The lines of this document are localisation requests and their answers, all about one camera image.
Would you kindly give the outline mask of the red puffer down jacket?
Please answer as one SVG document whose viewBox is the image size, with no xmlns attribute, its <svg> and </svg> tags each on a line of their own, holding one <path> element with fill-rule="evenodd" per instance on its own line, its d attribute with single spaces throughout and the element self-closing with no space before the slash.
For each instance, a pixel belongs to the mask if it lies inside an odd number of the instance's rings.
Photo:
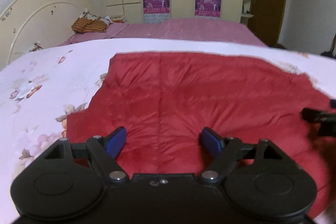
<svg viewBox="0 0 336 224">
<path fill-rule="evenodd" d="M 335 139 L 301 119 L 305 107 L 329 110 L 329 97 L 303 72 L 251 57 L 201 53 L 131 53 L 111 58 L 89 106 L 67 119 L 67 136 L 83 142 L 127 130 L 118 163 L 128 174 L 201 173 L 211 157 L 204 127 L 247 143 L 274 142 L 315 180 L 316 217 L 335 201 Z"/>
</svg>

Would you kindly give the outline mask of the dark wooden chair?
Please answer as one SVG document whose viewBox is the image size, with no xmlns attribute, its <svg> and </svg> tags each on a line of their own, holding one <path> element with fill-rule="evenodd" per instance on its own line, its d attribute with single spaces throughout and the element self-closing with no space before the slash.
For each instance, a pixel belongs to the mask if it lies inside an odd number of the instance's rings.
<svg viewBox="0 0 336 224">
<path fill-rule="evenodd" d="M 333 41 L 332 41 L 330 50 L 329 50 L 329 51 L 322 52 L 322 53 L 321 53 L 321 56 L 329 57 L 329 58 L 335 59 L 335 54 L 334 54 L 335 46 L 336 46 L 336 34 L 334 35 L 334 38 L 333 38 Z"/>
</svg>

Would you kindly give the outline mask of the white floral quilt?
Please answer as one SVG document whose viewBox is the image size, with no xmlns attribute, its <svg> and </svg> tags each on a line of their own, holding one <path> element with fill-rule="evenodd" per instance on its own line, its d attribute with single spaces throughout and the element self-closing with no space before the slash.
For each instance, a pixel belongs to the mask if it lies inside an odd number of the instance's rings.
<svg viewBox="0 0 336 224">
<path fill-rule="evenodd" d="M 18 212 L 10 185 L 56 139 L 67 119 L 85 110 L 108 74 L 111 58 L 131 53 L 201 53 L 260 59 L 286 72 L 300 71 L 315 89 L 335 97 L 335 60 L 322 56 L 229 42 L 106 39 L 28 53 L 1 70 L 1 223 Z M 335 221 L 335 201 L 314 217 Z"/>
</svg>

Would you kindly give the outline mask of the pink checked bed sheet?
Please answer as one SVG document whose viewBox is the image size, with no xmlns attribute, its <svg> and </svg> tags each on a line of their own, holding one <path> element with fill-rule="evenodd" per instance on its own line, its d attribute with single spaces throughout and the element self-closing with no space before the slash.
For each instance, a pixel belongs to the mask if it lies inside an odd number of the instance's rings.
<svg viewBox="0 0 336 224">
<path fill-rule="evenodd" d="M 231 42 L 266 46 L 244 24 L 205 18 L 169 19 L 162 23 L 112 23 L 105 32 L 74 34 L 61 46 L 99 39 L 148 38 L 190 40 L 197 42 Z"/>
</svg>

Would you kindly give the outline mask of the orange brown folded cloth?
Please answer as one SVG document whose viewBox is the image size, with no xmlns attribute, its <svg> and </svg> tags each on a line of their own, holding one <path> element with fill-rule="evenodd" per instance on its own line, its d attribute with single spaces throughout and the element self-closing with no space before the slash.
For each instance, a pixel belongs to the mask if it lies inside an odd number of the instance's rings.
<svg viewBox="0 0 336 224">
<path fill-rule="evenodd" d="M 77 34 L 88 32 L 105 32 L 109 24 L 100 19 L 78 18 L 71 26 L 72 31 Z"/>
</svg>

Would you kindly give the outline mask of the lower right purple poster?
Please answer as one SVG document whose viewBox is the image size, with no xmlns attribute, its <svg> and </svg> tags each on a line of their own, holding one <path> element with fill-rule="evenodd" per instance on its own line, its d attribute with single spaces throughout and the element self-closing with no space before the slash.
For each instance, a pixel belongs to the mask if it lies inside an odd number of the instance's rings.
<svg viewBox="0 0 336 224">
<path fill-rule="evenodd" d="M 220 18 L 221 7 L 222 0 L 195 0 L 195 16 Z"/>
</svg>

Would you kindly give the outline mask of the purple poster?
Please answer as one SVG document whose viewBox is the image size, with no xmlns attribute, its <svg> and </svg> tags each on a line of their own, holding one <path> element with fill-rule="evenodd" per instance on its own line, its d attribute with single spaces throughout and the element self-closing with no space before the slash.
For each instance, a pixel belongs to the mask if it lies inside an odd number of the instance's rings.
<svg viewBox="0 0 336 224">
<path fill-rule="evenodd" d="M 195 16 L 220 18 L 221 7 L 222 0 L 195 0 Z"/>
<path fill-rule="evenodd" d="M 170 18 L 170 0 L 143 0 L 144 23 L 162 23 Z"/>
</svg>

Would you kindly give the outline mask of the cream curved headboard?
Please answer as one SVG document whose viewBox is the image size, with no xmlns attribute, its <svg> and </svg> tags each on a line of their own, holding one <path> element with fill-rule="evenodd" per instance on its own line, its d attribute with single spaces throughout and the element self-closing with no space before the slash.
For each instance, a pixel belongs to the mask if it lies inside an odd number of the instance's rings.
<svg viewBox="0 0 336 224">
<path fill-rule="evenodd" d="M 73 35 L 72 24 L 85 11 L 100 14 L 92 0 L 14 0 L 1 12 L 1 68 L 38 43 L 56 47 Z"/>
</svg>

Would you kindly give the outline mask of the lower left purple poster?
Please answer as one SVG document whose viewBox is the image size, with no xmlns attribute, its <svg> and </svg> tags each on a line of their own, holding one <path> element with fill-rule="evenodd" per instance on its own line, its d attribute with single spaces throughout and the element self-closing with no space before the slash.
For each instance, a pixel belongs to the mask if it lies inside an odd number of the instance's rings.
<svg viewBox="0 0 336 224">
<path fill-rule="evenodd" d="M 144 23 L 162 23 L 170 18 L 170 0 L 143 0 Z"/>
</svg>

